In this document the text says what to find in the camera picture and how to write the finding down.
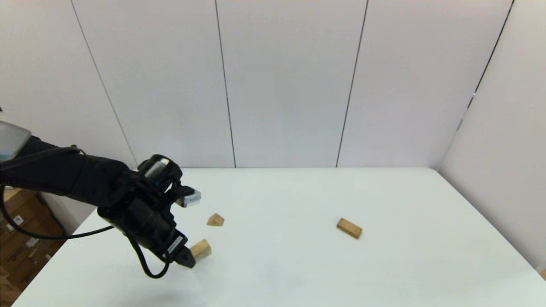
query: label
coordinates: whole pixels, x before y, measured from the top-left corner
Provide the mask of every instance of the label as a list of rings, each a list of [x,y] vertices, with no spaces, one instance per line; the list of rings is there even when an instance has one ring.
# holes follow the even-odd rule
[[[182,242],[182,237],[177,237],[174,242],[171,244],[171,246],[169,246],[169,248],[167,249],[167,251],[169,252],[169,254],[171,254],[174,249],[178,246],[178,244],[180,244],[180,242]]]
[[[17,216],[13,219],[13,221],[17,224],[17,226],[19,226],[20,224],[23,224],[23,218],[22,218],[20,215],[17,215]],[[13,228],[10,224],[8,224],[7,226],[8,226],[9,231],[13,231],[13,230],[14,230],[14,228]]]
[[[27,241],[27,246],[28,247],[32,247],[34,245],[36,245],[36,243],[38,243],[40,239],[38,238],[30,238],[28,241]]]

